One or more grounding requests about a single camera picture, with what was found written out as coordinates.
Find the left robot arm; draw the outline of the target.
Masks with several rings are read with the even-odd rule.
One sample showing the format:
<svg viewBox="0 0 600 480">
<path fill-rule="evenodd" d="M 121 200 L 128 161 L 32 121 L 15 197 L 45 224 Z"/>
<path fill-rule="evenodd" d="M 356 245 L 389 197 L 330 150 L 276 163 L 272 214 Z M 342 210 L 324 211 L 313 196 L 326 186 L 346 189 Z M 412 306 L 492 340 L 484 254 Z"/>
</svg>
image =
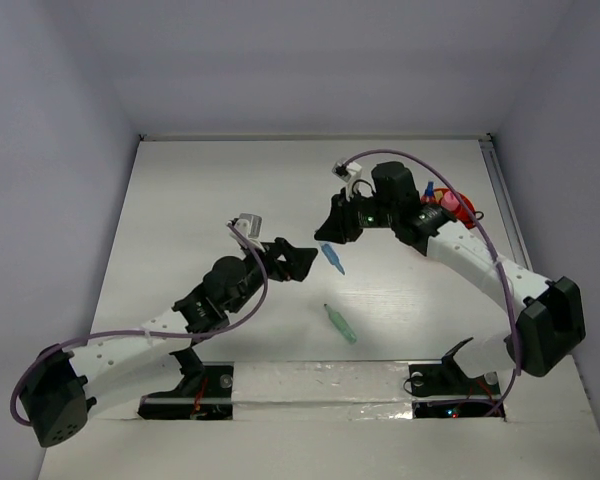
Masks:
<svg viewBox="0 0 600 480">
<path fill-rule="evenodd" d="M 216 260 L 191 292 L 137 328 L 92 333 L 42 350 L 14 386 L 12 419 L 32 429 L 41 447 L 56 446 L 93 415 L 134 397 L 133 383 L 157 360 L 170 366 L 166 381 L 174 394 L 196 395 L 205 367 L 195 345 L 254 317 L 271 282 L 304 281 L 318 255 L 281 237 L 242 252 Z"/>
</svg>

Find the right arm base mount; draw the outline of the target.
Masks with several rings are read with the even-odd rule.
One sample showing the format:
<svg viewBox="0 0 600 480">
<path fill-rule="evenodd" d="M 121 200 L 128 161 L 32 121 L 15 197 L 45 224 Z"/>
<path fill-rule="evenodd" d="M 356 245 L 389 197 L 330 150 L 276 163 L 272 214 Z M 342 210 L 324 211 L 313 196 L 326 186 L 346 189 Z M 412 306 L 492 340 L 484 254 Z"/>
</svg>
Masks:
<svg viewBox="0 0 600 480">
<path fill-rule="evenodd" d="M 413 399 L 415 419 L 506 418 L 499 386 L 488 386 L 484 376 L 470 379 L 455 362 L 455 354 L 469 341 L 454 346 L 437 363 L 409 366 L 402 388 Z"/>
</svg>

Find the blue highlighter pen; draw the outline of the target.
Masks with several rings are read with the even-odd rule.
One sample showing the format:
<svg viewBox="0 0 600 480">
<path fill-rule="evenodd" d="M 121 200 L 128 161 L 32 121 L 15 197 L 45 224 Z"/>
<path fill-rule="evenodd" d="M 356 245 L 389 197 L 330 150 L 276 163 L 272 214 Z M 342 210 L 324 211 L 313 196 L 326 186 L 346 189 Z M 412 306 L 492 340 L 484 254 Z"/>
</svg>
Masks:
<svg viewBox="0 0 600 480">
<path fill-rule="evenodd" d="M 341 260 L 332 247 L 332 245 L 328 242 L 320 242 L 319 243 L 322 254 L 325 256 L 330 265 L 332 265 L 341 275 L 345 275 L 345 269 L 341 263 Z"/>
</svg>

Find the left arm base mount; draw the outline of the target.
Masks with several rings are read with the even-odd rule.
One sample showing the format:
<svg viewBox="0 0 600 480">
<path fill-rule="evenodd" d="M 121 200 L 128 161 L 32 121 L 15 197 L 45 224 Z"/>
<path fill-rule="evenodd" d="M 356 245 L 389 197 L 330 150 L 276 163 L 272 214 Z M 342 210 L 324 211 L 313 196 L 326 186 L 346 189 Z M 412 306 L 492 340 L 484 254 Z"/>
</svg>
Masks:
<svg viewBox="0 0 600 480">
<path fill-rule="evenodd" d="M 172 356 L 182 378 L 172 390 L 143 396 L 138 416 L 144 420 L 232 420 L 234 365 L 205 364 L 192 348 Z"/>
</svg>

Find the clear bottle blue cap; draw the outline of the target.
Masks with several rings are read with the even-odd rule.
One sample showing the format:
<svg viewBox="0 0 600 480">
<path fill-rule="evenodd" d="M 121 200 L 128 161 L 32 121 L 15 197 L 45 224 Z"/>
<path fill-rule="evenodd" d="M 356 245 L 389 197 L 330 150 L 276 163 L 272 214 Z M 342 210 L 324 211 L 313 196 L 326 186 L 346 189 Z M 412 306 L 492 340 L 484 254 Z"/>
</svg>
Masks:
<svg viewBox="0 0 600 480">
<path fill-rule="evenodd" d="M 435 185 L 433 181 L 429 181 L 422 196 L 423 203 L 436 203 Z"/>
</svg>

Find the green highlighter pen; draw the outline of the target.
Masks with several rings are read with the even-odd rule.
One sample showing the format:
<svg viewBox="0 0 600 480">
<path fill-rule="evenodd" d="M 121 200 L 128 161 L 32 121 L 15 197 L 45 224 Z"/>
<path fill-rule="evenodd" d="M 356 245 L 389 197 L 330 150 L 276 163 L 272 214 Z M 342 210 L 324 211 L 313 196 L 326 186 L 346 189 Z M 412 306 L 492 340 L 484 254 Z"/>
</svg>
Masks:
<svg viewBox="0 0 600 480">
<path fill-rule="evenodd" d="M 341 315 L 341 313 L 328 304 L 324 304 L 324 309 L 334 328 L 342 335 L 342 337 L 351 345 L 357 342 L 357 335 Z"/>
</svg>

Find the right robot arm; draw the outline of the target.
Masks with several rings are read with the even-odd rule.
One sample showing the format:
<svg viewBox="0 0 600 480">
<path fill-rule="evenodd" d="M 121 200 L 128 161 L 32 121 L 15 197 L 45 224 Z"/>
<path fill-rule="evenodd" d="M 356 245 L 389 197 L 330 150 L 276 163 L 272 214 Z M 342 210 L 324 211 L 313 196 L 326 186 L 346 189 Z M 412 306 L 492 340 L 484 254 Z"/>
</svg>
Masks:
<svg viewBox="0 0 600 480">
<path fill-rule="evenodd" d="M 468 281 L 509 316 L 512 324 L 491 337 L 459 342 L 440 368 L 442 384 L 462 392 L 476 378 L 512 369 L 547 375 L 585 337 L 579 287 L 569 278 L 551 281 L 499 254 L 454 213 L 424 203 L 411 171 L 398 161 L 371 171 L 374 188 L 362 195 L 362 168 L 339 162 L 332 172 L 345 185 L 331 198 L 330 213 L 315 232 L 319 242 L 346 244 L 366 229 L 386 228 L 403 244 Z"/>
</svg>

